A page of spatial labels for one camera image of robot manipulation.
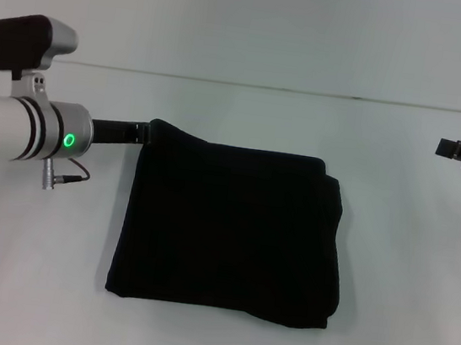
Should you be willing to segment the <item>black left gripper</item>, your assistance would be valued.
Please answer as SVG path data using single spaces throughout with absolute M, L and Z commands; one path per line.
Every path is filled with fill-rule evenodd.
M 148 142 L 149 124 L 137 121 L 93 119 L 92 144 L 145 144 Z

